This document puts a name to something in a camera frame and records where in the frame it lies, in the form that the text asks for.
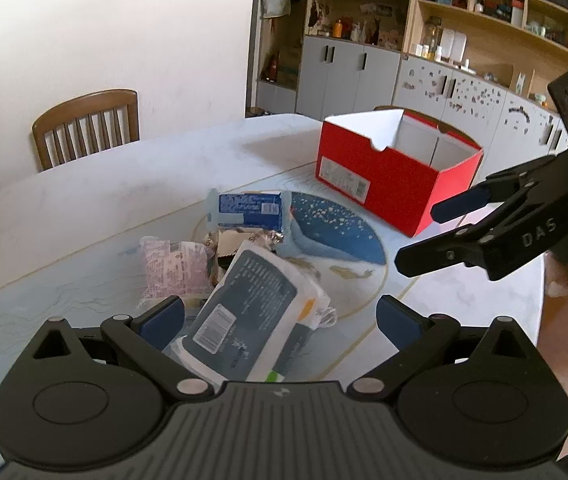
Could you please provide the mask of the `pink snack bag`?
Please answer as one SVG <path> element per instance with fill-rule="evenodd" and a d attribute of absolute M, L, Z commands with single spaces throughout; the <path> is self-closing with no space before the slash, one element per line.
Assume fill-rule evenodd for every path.
<path fill-rule="evenodd" d="M 196 242 L 172 243 L 154 236 L 139 241 L 143 257 L 146 288 L 139 310 L 157 306 L 161 300 L 177 296 L 187 316 L 195 316 L 210 296 L 212 252 Z"/>

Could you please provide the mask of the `dark blue wipes pack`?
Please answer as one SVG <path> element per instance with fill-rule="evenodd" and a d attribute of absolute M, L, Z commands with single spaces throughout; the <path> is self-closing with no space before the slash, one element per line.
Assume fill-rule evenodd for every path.
<path fill-rule="evenodd" d="M 331 298 L 312 276 L 244 242 L 170 348 L 217 388 L 224 382 L 283 382 L 314 332 L 336 321 Z"/>

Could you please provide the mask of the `blue wafer packet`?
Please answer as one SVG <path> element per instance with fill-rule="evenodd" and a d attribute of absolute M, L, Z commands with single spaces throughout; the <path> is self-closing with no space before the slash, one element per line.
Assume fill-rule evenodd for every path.
<path fill-rule="evenodd" d="M 282 232 L 290 192 L 226 192 L 215 188 L 206 199 L 207 229 L 263 229 Z"/>

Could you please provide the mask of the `beige snack bag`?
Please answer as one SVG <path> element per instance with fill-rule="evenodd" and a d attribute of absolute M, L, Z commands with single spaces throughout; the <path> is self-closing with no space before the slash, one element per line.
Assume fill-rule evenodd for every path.
<path fill-rule="evenodd" d="M 203 245 L 207 248 L 211 283 L 216 285 L 221 281 L 244 242 L 275 252 L 276 245 L 282 243 L 283 239 L 284 234 L 281 232 L 258 228 L 233 228 L 209 232 L 203 237 Z"/>

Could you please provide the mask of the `red white cardboard box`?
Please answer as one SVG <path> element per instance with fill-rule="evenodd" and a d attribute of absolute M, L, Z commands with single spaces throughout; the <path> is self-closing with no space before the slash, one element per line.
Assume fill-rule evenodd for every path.
<path fill-rule="evenodd" d="M 398 107 L 324 119 L 315 176 L 406 236 L 470 187 L 484 150 L 439 120 Z"/>

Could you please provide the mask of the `wooden chair behind table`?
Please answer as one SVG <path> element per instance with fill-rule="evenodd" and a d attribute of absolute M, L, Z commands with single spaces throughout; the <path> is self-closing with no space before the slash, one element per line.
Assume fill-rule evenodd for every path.
<path fill-rule="evenodd" d="M 108 89 L 62 102 L 32 125 L 42 170 L 139 140 L 138 95 Z"/>

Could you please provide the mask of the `wooden wall shelving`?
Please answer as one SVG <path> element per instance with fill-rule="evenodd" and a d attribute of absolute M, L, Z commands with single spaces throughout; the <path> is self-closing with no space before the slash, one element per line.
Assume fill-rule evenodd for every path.
<path fill-rule="evenodd" d="M 568 71 L 568 0 L 410 0 L 404 51 L 435 32 L 441 44 L 455 32 L 466 38 L 462 53 L 447 49 L 444 61 L 505 87 L 524 75 L 525 91 L 542 93 Z"/>

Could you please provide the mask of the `grey wall cabinet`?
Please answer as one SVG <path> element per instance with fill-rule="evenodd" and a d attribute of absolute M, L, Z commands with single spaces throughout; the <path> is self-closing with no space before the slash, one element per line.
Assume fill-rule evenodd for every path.
<path fill-rule="evenodd" d="M 527 93 L 524 75 L 505 87 L 467 63 L 455 32 L 441 44 L 404 51 L 410 0 L 291 0 L 293 14 L 276 21 L 260 47 L 256 108 L 315 119 L 392 105 L 414 110 L 470 136 L 492 172 L 556 151 L 565 137 L 548 94 Z"/>

